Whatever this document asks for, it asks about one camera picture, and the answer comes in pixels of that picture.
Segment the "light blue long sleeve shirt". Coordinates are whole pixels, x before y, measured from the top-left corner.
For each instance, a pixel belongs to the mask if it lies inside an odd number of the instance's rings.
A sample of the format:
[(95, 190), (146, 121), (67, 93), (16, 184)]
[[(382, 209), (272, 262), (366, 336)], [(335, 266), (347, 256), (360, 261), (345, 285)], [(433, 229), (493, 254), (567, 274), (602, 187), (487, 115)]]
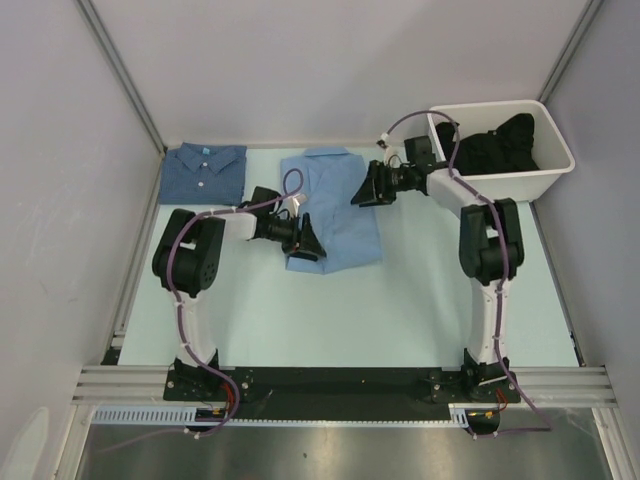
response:
[(375, 212), (351, 203), (366, 176), (362, 156), (344, 147), (308, 148), (282, 159), (280, 173), (288, 191), (302, 187), (306, 201), (300, 213), (310, 216), (326, 252), (317, 261), (291, 257), (286, 261), (287, 270), (324, 275), (382, 261)]

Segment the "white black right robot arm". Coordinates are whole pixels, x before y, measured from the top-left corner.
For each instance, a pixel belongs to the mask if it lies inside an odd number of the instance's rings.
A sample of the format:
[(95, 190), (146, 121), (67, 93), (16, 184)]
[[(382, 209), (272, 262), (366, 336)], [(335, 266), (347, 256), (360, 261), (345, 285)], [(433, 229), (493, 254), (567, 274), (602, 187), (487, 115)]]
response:
[(471, 284), (471, 334), (459, 370), (429, 375), (437, 402), (518, 403), (521, 395), (509, 369), (504, 333), (512, 280), (524, 262), (524, 244), (514, 200), (491, 200), (463, 179), (451, 164), (436, 160), (431, 142), (395, 164), (388, 134), (377, 142), (383, 160), (370, 161), (352, 204), (364, 208), (392, 204), (398, 193), (419, 191), (459, 221), (458, 258)]

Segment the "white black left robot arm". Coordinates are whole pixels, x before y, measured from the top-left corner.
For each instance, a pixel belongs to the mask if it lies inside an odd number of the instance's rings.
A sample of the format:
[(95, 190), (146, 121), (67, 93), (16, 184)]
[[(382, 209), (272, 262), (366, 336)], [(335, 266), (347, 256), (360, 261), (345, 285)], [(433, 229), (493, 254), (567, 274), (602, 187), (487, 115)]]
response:
[(225, 241), (268, 240), (281, 246), (286, 259), (317, 262), (326, 258), (308, 213), (278, 213), (283, 201), (297, 203), (296, 196), (257, 187), (251, 199), (237, 208), (201, 214), (181, 208), (172, 212), (152, 260), (152, 272), (173, 296), (177, 317), (179, 347), (167, 398), (185, 389), (207, 400), (226, 383), (219, 372), (210, 322), (198, 315), (198, 303), (218, 274)]

